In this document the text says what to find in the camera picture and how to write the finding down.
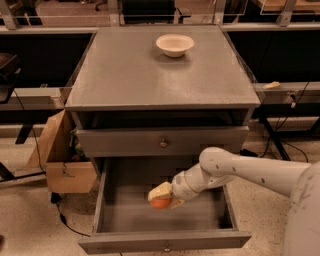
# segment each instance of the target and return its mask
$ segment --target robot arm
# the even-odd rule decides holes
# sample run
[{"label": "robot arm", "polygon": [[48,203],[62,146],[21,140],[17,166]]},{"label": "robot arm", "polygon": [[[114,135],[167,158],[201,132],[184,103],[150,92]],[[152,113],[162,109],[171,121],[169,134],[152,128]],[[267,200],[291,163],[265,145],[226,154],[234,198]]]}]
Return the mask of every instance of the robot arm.
[{"label": "robot arm", "polygon": [[184,200],[197,197],[201,191],[220,187],[236,176],[290,197],[309,163],[279,161],[234,155],[220,148],[207,148],[199,163],[176,175],[172,184],[159,186],[149,193],[149,201],[173,198],[174,208]]},{"label": "robot arm", "polygon": [[[320,252],[320,162],[288,162],[233,155],[208,148],[199,164],[149,193],[158,208],[177,207],[205,189],[222,186],[236,176],[290,197],[282,256],[318,256]],[[154,204],[166,200],[166,204]]]}]

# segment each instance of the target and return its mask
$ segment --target drawer front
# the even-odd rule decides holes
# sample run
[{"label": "drawer front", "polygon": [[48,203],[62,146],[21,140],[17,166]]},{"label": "drawer front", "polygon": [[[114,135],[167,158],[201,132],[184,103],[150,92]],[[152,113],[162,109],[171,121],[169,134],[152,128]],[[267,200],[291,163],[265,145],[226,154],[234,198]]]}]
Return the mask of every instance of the drawer front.
[{"label": "drawer front", "polygon": [[88,254],[120,252],[170,252],[181,250],[241,248],[250,239],[245,231],[171,232],[166,234],[98,234],[79,245]]},{"label": "drawer front", "polygon": [[87,157],[199,154],[208,146],[239,152],[248,134],[247,126],[79,130]]}]

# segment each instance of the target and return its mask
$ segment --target orange object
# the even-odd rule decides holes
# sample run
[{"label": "orange object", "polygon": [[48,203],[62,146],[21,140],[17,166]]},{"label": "orange object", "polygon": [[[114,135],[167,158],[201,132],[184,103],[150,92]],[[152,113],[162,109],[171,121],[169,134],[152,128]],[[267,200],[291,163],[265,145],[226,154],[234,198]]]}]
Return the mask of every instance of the orange object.
[{"label": "orange object", "polygon": [[171,198],[153,199],[150,204],[153,208],[164,209],[171,204]]}]

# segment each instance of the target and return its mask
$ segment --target cable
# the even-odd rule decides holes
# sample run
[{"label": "cable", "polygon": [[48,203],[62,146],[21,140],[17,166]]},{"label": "cable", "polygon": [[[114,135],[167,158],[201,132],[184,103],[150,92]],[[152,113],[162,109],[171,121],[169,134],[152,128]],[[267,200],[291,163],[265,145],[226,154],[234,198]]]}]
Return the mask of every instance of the cable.
[{"label": "cable", "polygon": [[70,230],[71,230],[72,232],[74,232],[74,233],[77,233],[78,235],[91,237],[91,236],[89,236],[89,235],[87,235],[87,234],[78,232],[78,231],[74,230],[73,228],[69,227],[68,224],[67,224],[67,219],[66,219],[66,217],[65,217],[65,216],[61,213],[61,211],[60,211],[59,204],[57,203],[56,205],[57,205],[58,212],[59,212],[59,214],[60,214],[60,220],[61,220],[61,222],[62,222],[68,229],[70,229]]},{"label": "cable", "polygon": [[[18,101],[19,101],[19,103],[20,103],[20,105],[21,105],[21,108],[23,109],[23,111],[26,111],[26,109],[25,109],[25,107],[23,106],[23,104],[22,104],[22,102],[21,102],[21,99],[20,99],[20,97],[18,96],[16,90],[13,89],[13,91],[14,91],[15,95],[17,96],[17,99],[18,99]],[[35,132],[33,126],[32,126],[31,129],[32,129],[32,133],[33,133],[34,140],[35,140],[35,142],[36,142],[36,148],[37,148],[38,159],[39,159],[39,167],[40,167],[40,169],[41,169],[41,171],[42,171],[43,173],[46,173],[46,171],[42,168],[42,165],[41,165],[40,150],[39,150],[39,144],[38,144],[36,132]]]},{"label": "cable", "polygon": [[284,144],[286,144],[286,145],[288,145],[288,146],[290,146],[290,147],[293,147],[294,149],[296,149],[296,150],[298,150],[298,151],[300,151],[300,152],[304,155],[304,157],[305,157],[305,159],[306,159],[306,163],[309,163],[309,158],[308,158],[307,154],[306,154],[302,149],[300,149],[300,148],[298,148],[298,147],[296,147],[296,146],[293,146],[292,144],[290,144],[290,143],[288,143],[288,142],[285,142],[285,141],[283,141],[283,140],[281,140],[281,142],[284,143]]},{"label": "cable", "polygon": [[[282,123],[281,123],[280,125],[279,125],[279,121],[280,121],[281,117],[279,117],[279,119],[278,119],[278,121],[277,121],[277,123],[276,123],[275,130],[274,130],[275,132],[277,132],[277,131],[285,124],[285,122],[288,120],[289,115],[290,115],[290,111],[297,106],[297,104],[298,104],[299,101],[301,100],[301,98],[302,98],[302,96],[304,95],[304,93],[305,93],[305,91],[306,91],[306,89],[307,89],[307,87],[308,87],[309,84],[310,84],[310,81],[307,82],[306,85],[304,86],[304,88],[303,88],[303,90],[302,90],[302,92],[301,92],[301,94],[300,94],[300,97],[299,97],[299,99],[298,99],[297,101],[295,101],[295,97],[292,97],[292,99],[294,100],[295,104],[294,104],[294,105],[291,105],[291,108],[288,110],[286,117],[284,118],[284,120],[282,121]],[[268,150],[268,148],[269,148],[270,138],[271,138],[271,137],[269,136],[269,139],[268,139],[267,145],[266,145],[266,149],[265,149],[264,153],[262,154],[261,158],[263,158],[263,157],[266,155],[266,153],[267,153],[267,150]],[[301,149],[299,149],[298,147],[293,146],[293,145],[291,145],[291,144],[289,144],[289,143],[287,143],[287,142],[285,142],[285,141],[282,141],[282,140],[281,140],[281,142],[283,142],[284,144],[287,144],[288,146],[293,147],[293,148],[295,148],[296,150],[300,151],[300,152],[304,155],[304,157],[305,157],[305,159],[306,159],[306,162],[307,162],[307,163],[309,162],[308,156],[307,156],[307,154],[306,154],[303,150],[301,150]]]}]

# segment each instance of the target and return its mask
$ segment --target white bowl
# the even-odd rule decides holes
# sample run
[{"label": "white bowl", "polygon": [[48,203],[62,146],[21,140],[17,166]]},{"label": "white bowl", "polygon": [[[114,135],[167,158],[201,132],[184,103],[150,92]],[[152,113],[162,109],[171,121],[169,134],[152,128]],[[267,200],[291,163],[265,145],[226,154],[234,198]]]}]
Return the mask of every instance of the white bowl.
[{"label": "white bowl", "polygon": [[192,38],[184,35],[168,34],[160,36],[156,45],[169,57],[180,57],[194,46]]}]

